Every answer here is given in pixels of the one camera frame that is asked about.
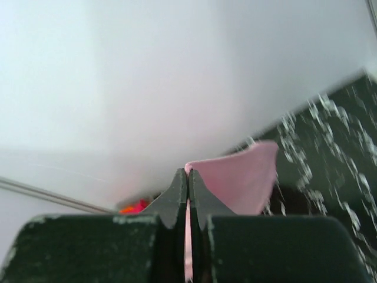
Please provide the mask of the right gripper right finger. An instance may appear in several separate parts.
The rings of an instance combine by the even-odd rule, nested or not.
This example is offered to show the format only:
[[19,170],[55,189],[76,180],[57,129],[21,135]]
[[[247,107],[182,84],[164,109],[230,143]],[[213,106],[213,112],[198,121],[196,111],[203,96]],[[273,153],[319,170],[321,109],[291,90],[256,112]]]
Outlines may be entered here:
[[197,170],[188,174],[194,282],[238,282],[235,214],[207,188]]

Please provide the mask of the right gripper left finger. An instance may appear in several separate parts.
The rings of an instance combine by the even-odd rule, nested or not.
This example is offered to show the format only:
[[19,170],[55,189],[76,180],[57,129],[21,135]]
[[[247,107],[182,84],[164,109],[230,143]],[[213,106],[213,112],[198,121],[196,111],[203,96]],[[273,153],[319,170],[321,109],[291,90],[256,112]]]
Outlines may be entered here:
[[185,281],[186,208],[187,175],[184,169],[177,169],[167,190],[143,210],[159,218],[151,282]]

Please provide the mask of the pink t shirt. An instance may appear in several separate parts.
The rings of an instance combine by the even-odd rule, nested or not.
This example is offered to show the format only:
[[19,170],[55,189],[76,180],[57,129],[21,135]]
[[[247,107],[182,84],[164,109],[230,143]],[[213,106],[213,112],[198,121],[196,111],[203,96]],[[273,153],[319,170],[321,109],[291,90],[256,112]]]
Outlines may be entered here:
[[184,170],[197,170],[208,190],[232,212],[258,215],[277,179],[278,149],[274,141],[259,141],[229,156],[188,162]]

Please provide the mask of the magenta folded t shirt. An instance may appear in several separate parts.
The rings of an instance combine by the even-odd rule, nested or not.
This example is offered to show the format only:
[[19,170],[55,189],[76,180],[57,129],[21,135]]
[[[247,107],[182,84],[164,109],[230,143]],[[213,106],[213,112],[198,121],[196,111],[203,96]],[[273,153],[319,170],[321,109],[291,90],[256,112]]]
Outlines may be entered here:
[[133,204],[131,207],[130,207],[130,213],[132,214],[136,214],[136,213],[140,213],[142,212],[148,205],[150,204],[150,202],[148,200],[145,200],[145,199],[141,199],[139,200],[137,203]]

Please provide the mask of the orange t shirt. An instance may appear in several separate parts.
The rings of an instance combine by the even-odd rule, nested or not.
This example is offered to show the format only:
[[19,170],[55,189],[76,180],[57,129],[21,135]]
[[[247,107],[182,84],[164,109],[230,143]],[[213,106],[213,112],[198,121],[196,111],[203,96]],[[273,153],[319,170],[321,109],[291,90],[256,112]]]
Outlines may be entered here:
[[129,214],[134,213],[134,207],[133,206],[127,206],[126,208],[123,208],[119,211],[120,214]]

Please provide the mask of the black marbled table mat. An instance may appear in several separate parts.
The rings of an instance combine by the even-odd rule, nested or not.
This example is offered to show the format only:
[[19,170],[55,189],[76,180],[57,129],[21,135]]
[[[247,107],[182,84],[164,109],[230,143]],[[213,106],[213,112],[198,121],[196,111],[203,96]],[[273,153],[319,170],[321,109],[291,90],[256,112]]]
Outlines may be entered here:
[[362,72],[286,113],[232,153],[259,140],[279,146],[265,215],[336,218],[376,281],[376,79]]

